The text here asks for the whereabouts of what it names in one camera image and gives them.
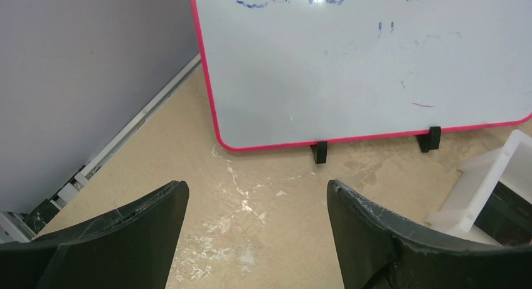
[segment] red frame edge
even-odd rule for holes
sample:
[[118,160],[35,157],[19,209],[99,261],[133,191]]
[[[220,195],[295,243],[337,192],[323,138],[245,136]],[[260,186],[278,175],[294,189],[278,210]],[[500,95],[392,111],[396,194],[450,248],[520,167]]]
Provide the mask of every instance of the red frame edge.
[[[213,116],[213,124],[214,124],[214,127],[215,127],[216,140],[226,150],[229,150],[229,151],[232,151],[232,152],[245,152],[245,151],[264,150],[264,149],[278,149],[278,148],[308,146],[308,145],[314,145],[318,141],[327,141],[329,143],[345,143],[345,142],[354,142],[354,141],[357,141],[357,140],[388,139],[388,138],[391,138],[391,137],[403,137],[403,136],[409,136],[409,135],[420,135],[420,134],[427,134],[428,133],[428,129],[424,129],[424,130],[394,132],[394,133],[391,133],[391,134],[373,134],[373,135],[363,135],[363,136],[359,136],[359,137],[341,137],[339,139],[331,139],[331,140],[309,140],[309,141],[306,141],[306,142],[274,144],[274,145],[262,145],[262,146],[256,146],[256,147],[235,148],[235,147],[231,147],[231,146],[227,145],[223,141],[223,139],[221,138],[220,126],[218,124],[218,117],[216,116],[215,101],[214,101],[213,90],[212,90],[212,86],[211,86],[211,78],[209,76],[209,68],[208,68],[208,65],[207,65],[207,59],[206,59],[206,55],[205,55],[205,46],[203,44],[203,36],[201,35],[200,16],[198,14],[198,6],[196,5],[196,0],[190,0],[190,5],[192,7],[192,14],[194,16],[194,25],[195,25],[195,28],[196,28],[196,36],[198,37],[198,46],[200,48],[199,49],[199,53],[201,55],[201,65],[203,66],[203,75],[205,77],[205,85],[207,86],[207,94],[209,96],[209,104],[210,104],[210,107],[211,107],[211,114]],[[528,121],[531,118],[532,118],[532,112],[528,116],[526,116],[525,118],[522,118],[521,120],[517,120],[517,121],[499,122],[499,123],[487,123],[487,124],[479,124],[479,125],[468,125],[468,126],[442,128],[442,132],[458,132],[458,131],[465,131],[465,130],[484,129],[484,128],[490,128],[490,127],[512,126],[512,125],[518,125],[518,124],[521,124],[521,123],[525,123],[526,121]]]

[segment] black whiteboard stand foot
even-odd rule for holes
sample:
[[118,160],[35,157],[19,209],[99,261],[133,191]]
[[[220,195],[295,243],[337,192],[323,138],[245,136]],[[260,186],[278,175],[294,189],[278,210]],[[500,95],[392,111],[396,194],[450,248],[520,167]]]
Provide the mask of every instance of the black whiteboard stand foot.
[[440,148],[440,138],[442,137],[441,127],[431,127],[427,134],[416,135],[421,152],[427,153]]
[[314,162],[316,164],[325,164],[327,161],[327,142],[318,142],[316,145],[311,145],[311,148],[314,154]]

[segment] concrete floor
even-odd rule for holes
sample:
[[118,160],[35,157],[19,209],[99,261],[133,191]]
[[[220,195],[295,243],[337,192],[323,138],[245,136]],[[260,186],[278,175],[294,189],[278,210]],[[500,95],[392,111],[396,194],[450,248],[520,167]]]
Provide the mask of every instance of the concrete floor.
[[[198,68],[43,232],[183,180],[191,193],[167,288],[342,288],[328,180],[422,223],[459,163],[502,146],[514,128],[444,134],[429,154],[414,137],[333,144],[322,166],[308,147],[234,154],[216,142]],[[532,122],[520,129],[532,135]]]

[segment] whiteboard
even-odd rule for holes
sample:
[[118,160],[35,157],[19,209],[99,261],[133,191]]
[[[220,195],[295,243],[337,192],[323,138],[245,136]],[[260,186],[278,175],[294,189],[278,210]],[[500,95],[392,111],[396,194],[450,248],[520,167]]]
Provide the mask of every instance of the whiteboard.
[[532,0],[191,0],[230,150],[524,122]]

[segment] white container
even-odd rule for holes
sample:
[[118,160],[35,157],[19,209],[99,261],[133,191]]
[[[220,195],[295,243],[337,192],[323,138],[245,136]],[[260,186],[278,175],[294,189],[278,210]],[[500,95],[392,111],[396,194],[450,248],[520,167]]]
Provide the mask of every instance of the white container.
[[442,233],[499,244],[473,223],[499,181],[532,204],[532,138],[514,130],[503,147],[466,160],[458,170],[463,174],[442,209],[426,222]]

